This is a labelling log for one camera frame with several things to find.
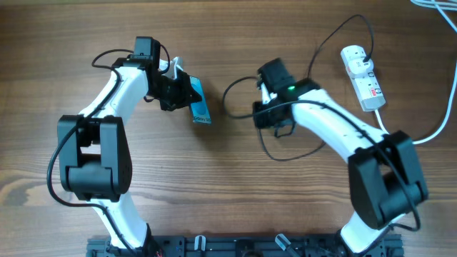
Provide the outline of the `turquoise screen smartphone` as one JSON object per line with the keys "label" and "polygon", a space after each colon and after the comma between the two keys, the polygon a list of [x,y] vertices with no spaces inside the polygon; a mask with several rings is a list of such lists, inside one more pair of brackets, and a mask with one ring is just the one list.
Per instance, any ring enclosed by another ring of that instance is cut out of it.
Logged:
{"label": "turquoise screen smartphone", "polygon": [[193,116],[193,121],[196,124],[211,124],[211,117],[209,113],[208,106],[206,104],[206,98],[204,96],[204,90],[201,85],[201,81],[197,77],[190,77],[190,82],[192,88],[199,94],[201,97],[200,101],[192,103],[189,108],[191,110],[191,114]]}

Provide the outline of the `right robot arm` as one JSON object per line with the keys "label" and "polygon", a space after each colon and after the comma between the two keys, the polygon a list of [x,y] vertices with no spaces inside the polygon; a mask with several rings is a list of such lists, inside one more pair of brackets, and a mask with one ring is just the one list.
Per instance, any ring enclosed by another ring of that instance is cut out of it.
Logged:
{"label": "right robot arm", "polygon": [[370,251],[392,228],[407,229],[398,221],[412,213],[421,227],[417,207],[428,199],[428,188],[412,139],[404,132],[386,133],[338,105],[315,81],[300,81],[281,59],[257,71],[261,101],[253,103],[258,130],[300,126],[317,135],[348,165],[354,213],[339,231],[348,253]]}

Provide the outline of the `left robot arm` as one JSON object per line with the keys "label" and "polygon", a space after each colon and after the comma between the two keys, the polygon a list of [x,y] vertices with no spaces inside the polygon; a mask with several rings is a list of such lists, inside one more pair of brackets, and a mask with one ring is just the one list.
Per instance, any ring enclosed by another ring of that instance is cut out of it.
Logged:
{"label": "left robot arm", "polygon": [[88,256],[162,254],[129,192],[133,166],[124,127],[137,103],[157,100],[163,111],[189,108],[194,123],[211,124],[200,80],[183,70],[179,57],[161,59],[164,49],[152,37],[136,37],[134,49],[108,66],[111,77],[94,101],[58,121],[49,193],[61,205],[94,209],[110,235],[101,248],[90,241]]}

